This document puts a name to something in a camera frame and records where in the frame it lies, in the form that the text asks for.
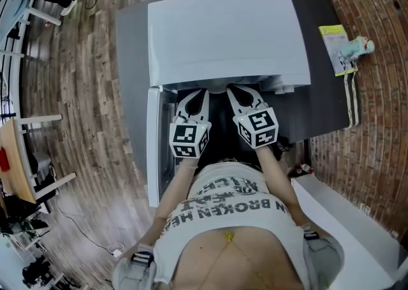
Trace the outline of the white microwave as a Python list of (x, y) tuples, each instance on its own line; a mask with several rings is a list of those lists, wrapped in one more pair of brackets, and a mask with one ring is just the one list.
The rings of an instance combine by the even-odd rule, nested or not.
[(168, 137), (179, 91), (223, 79), (283, 94), (311, 79), (292, 0), (160, 0), (147, 14), (147, 189), (156, 207), (175, 168)]

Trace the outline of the person's right forearm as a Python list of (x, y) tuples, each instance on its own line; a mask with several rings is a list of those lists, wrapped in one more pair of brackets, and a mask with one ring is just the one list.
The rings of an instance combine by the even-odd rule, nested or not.
[(255, 152), (270, 193), (283, 202), (297, 225), (305, 225), (307, 223), (307, 216), (300, 208), (295, 190), (287, 175), (281, 169), (272, 150), (264, 146), (257, 148)]

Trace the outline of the dark table with white legs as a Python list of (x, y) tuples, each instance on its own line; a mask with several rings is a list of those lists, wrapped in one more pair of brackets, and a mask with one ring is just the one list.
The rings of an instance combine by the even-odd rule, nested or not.
[[(147, 103), (149, 81), (146, 0), (117, 12), (116, 49), (120, 93), (133, 158), (143, 177), (147, 176)], [(331, 0), (292, 0), (309, 61), (311, 85), (293, 93), (264, 99), (273, 106), (279, 133), (291, 143), (343, 129), (349, 125), (344, 81), (335, 77), (318, 28), (340, 22)]]

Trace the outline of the wooden desk with white legs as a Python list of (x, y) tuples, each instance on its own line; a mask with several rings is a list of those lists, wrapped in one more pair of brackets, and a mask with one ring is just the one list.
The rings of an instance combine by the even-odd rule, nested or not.
[(35, 203), (37, 199), (76, 178), (77, 175), (75, 173), (70, 173), (40, 191), (34, 190), (33, 182), (36, 175), (31, 171), (22, 126), (61, 119), (61, 115), (18, 119), (12, 117), (0, 126), (0, 150), (5, 149), (6, 158), (10, 166), (8, 171), (0, 169), (0, 179), (6, 193), (14, 194), (24, 201)]

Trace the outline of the person's left forearm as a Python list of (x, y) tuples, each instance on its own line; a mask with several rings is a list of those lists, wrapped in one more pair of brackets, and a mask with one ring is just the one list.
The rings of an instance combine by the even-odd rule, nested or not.
[(138, 244), (152, 246), (159, 239), (169, 215), (187, 199), (199, 159), (185, 158), (164, 192), (155, 212), (153, 223)]

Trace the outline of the white frame desk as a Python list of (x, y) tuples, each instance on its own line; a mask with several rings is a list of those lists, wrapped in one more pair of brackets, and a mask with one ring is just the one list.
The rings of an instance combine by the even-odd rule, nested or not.
[(61, 21), (34, 8), (34, 0), (0, 0), (0, 66), (6, 58), (23, 58), (22, 44), (31, 15), (56, 26)]

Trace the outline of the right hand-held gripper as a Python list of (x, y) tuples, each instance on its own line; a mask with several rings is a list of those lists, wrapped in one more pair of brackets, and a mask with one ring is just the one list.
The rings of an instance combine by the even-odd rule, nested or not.
[(273, 108), (263, 103), (260, 93), (239, 84), (227, 86), (226, 92), (235, 114), (233, 122), (246, 144), (252, 149), (258, 149), (275, 143), (279, 124)]

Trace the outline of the black trousers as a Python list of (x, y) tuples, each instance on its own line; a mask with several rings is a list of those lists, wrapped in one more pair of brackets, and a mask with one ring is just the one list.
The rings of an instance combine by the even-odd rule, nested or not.
[(254, 155), (250, 156), (243, 156), (243, 157), (224, 157), (218, 159), (207, 160), (205, 162), (200, 163), (201, 169), (204, 167), (210, 166), (211, 164), (217, 163), (240, 163), (246, 165), (256, 171), (262, 172), (261, 165), (259, 163), (258, 157)]

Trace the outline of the white printed t-shirt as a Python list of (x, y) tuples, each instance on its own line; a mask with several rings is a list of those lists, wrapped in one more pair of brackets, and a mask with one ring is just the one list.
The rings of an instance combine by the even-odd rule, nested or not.
[(274, 234), (287, 252), (304, 290), (312, 290), (303, 255), (303, 229), (283, 202), (267, 192), (259, 172), (237, 163), (214, 164), (201, 171), (192, 194), (168, 216), (153, 248), (157, 266), (154, 282), (171, 282), (185, 246), (206, 231), (252, 227)]

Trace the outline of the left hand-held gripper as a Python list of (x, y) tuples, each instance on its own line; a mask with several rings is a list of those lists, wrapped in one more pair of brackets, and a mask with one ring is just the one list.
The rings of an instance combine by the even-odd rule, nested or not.
[(210, 96), (206, 89), (196, 90), (180, 101), (170, 124), (169, 146), (176, 158), (199, 159), (209, 142)]

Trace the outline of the black cabled waist device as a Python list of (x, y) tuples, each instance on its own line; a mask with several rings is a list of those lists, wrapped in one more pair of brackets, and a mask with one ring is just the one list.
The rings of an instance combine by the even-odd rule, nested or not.
[(276, 160), (280, 161), (283, 153), (290, 151), (290, 148), (292, 147), (293, 145), (289, 142), (288, 138), (278, 134), (277, 141), (272, 143), (272, 152)]

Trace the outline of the yellow-green booklet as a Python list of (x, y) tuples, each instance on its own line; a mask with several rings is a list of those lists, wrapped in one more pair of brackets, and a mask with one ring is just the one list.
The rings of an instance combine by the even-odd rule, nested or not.
[(335, 76), (357, 72), (355, 60), (345, 58), (340, 50), (347, 45), (348, 35), (342, 25), (324, 25), (318, 27), (323, 38)]

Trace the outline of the red item on desk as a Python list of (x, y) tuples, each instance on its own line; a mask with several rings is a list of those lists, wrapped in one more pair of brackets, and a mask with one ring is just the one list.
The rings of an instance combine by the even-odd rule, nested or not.
[(0, 147), (0, 170), (2, 172), (7, 172), (10, 170), (10, 164), (8, 161), (6, 150)]

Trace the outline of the pale green plush toy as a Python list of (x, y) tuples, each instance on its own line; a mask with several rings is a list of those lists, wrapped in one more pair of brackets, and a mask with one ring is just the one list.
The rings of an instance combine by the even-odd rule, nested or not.
[(355, 61), (360, 56), (370, 54), (375, 50), (374, 42), (367, 37), (357, 36), (354, 40), (340, 47), (340, 54), (347, 60)]

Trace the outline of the white low cabinet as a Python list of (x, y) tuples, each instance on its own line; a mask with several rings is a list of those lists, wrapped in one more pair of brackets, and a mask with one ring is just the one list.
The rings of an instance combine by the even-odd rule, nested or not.
[(408, 252), (383, 227), (313, 174), (292, 183), (303, 211), (344, 249), (330, 290), (408, 290)]

